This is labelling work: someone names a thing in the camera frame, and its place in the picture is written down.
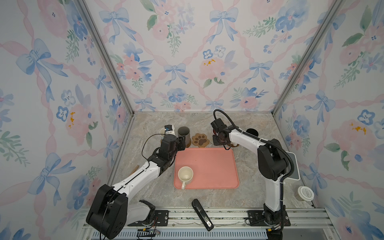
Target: paw-shaped coaster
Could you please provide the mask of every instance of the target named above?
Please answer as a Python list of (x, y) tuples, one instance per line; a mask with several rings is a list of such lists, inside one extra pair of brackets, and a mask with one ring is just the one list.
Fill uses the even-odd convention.
[(192, 144), (198, 147), (206, 147), (209, 144), (209, 140), (205, 134), (196, 133), (192, 137)]

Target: marble tabletop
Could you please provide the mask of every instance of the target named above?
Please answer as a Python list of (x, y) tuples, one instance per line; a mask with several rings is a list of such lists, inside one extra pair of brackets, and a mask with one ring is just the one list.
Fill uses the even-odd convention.
[[(254, 128), (259, 136), (266, 139), (276, 138), (285, 150), (284, 143), (277, 125), (270, 113), (228, 113), (234, 123), (242, 129)], [(217, 113), (225, 124), (229, 121)], [(159, 133), (164, 125), (173, 124), (176, 129), (187, 126), (191, 137), (196, 133), (204, 133), (211, 142), (206, 147), (215, 147), (212, 143), (212, 127), (210, 123), (214, 120), (212, 112), (208, 113), (176, 113), (176, 112), (154, 112), (137, 113), (128, 143), (122, 159), (118, 165), (114, 183), (127, 178), (137, 166), (144, 164), (145, 159), (141, 156), (144, 142), (150, 135)], [(153, 150), (160, 147), (160, 135), (150, 138), (144, 148), (144, 156), (149, 157)], [(261, 208), (265, 201), (264, 178), (258, 169), (258, 163), (254, 153), (248, 149), (238, 146), (233, 148), (236, 167), (240, 185), (236, 189), (195, 189), (179, 190), (173, 185), (174, 165), (167, 169), (161, 176), (150, 182), (141, 189), (130, 203), (136, 203), (144, 199), (155, 206), (162, 207), (190, 207), (193, 199), (197, 198), (204, 207), (246, 207)], [(294, 191), (302, 185), (301, 181), (295, 184), (285, 183), (284, 204), (287, 208), (312, 208), (311, 203), (298, 201)]]

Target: wall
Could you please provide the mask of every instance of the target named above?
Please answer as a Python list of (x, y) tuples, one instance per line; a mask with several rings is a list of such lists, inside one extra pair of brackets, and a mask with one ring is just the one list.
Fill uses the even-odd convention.
[(346, 0), (275, 115), (343, 240), (384, 239), (383, 8)]
[(136, 111), (272, 110), (332, 3), (86, 2)]
[(0, 5), (0, 239), (76, 239), (128, 114), (72, 1)]

